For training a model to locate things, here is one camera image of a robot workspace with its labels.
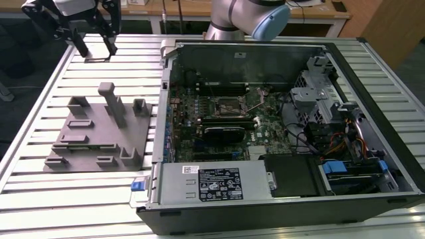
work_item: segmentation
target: floor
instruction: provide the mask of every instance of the floor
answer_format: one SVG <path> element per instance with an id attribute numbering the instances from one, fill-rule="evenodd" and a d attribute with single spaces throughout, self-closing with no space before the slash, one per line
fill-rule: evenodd
<path id="1" fill-rule="evenodd" d="M 200 34 L 208 25 L 185 24 L 185 33 Z M 91 29 L 83 27 L 83 32 L 89 32 Z M 178 23 L 168 24 L 168 33 L 178 34 Z M 123 33 L 151 34 L 151 25 L 148 22 L 125 21 L 123 24 Z M 15 100 L 12 102 L 0 101 L 0 159 L 5 154 L 8 142 L 20 129 L 20 126 L 31 111 L 32 105 L 41 92 L 49 76 L 55 70 L 56 64 L 65 51 L 67 44 L 63 41 L 52 41 L 48 36 L 40 32 L 43 46 L 29 51 L 32 62 L 36 66 L 36 72 L 21 79 L 9 79 L 0 71 L 0 79 L 7 87 L 12 88 Z M 404 64 L 396 70 L 401 80 L 410 88 L 412 92 L 425 104 L 425 44 L 418 44 L 413 53 L 405 60 Z"/>

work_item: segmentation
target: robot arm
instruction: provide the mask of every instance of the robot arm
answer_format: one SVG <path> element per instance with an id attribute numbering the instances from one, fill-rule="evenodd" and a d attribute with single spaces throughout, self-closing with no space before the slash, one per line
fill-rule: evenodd
<path id="1" fill-rule="evenodd" d="M 270 41 L 281 33 L 290 16 L 285 0 L 213 0 L 208 40 Z"/>
<path id="2" fill-rule="evenodd" d="M 109 56 L 112 56 L 117 51 L 115 38 L 121 31 L 121 2 L 120 0 L 103 1 L 101 5 L 111 14 L 111 25 L 103 18 L 97 4 L 99 0 L 28 0 L 21 10 L 56 40 L 64 39 L 77 48 L 83 57 L 87 57 L 89 51 L 79 35 L 75 22 L 87 21 L 103 36 Z M 47 10 L 57 15 L 59 20 Z"/>

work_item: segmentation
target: warning label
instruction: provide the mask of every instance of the warning label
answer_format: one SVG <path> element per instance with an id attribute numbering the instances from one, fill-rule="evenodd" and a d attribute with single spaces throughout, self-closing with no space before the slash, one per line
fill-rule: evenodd
<path id="1" fill-rule="evenodd" d="M 198 179 L 202 202 L 244 199 L 238 168 L 200 169 Z"/>

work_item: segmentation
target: blue latch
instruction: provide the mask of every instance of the blue latch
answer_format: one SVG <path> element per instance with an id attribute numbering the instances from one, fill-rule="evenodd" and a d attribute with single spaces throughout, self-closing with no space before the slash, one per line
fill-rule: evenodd
<path id="1" fill-rule="evenodd" d="M 386 162 L 384 160 L 380 160 L 378 164 L 380 164 L 380 167 L 381 167 L 382 171 L 385 172 L 388 170 Z"/>
<path id="2" fill-rule="evenodd" d="M 145 182 L 133 182 L 131 188 L 132 192 L 145 191 Z"/>
<path id="3" fill-rule="evenodd" d="M 346 168 L 344 162 L 341 161 L 330 161 L 322 165 L 325 174 L 328 173 L 344 173 L 346 172 Z"/>

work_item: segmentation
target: white table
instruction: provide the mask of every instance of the white table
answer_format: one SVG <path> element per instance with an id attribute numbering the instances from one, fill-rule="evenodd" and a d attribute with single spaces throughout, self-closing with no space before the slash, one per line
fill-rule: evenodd
<path id="1" fill-rule="evenodd" d="M 68 47 L 0 163 L 1 238 L 169 238 L 152 234 L 128 205 L 133 179 L 151 173 L 149 155 L 145 156 L 145 170 L 140 172 L 49 174 L 43 172 L 43 167 L 69 113 L 65 105 L 71 96 L 88 96 L 91 103 L 101 102 L 97 86 L 108 81 L 115 83 L 115 93 L 124 102 L 144 97 L 157 104 L 161 79 L 159 47 L 161 40 L 171 38 L 201 39 L 201 36 L 123 34 L 117 37 L 117 55 L 109 63 L 84 64 L 76 49 Z M 425 108 L 368 44 L 356 39 L 305 37 L 281 37 L 277 41 L 321 41 L 337 45 L 425 167 Z M 89 46 L 103 45 L 100 36 L 92 34 L 87 35 L 85 42 Z M 345 85 L 341 89 L 349 92 Z M 155 127 L 156 107 L 147 153 L 153 148 Z M 184 238 L 424 238 L 424 222 L 425 205 L 418 205 L 393 210 L 356 224 L 240 231 Z"/>

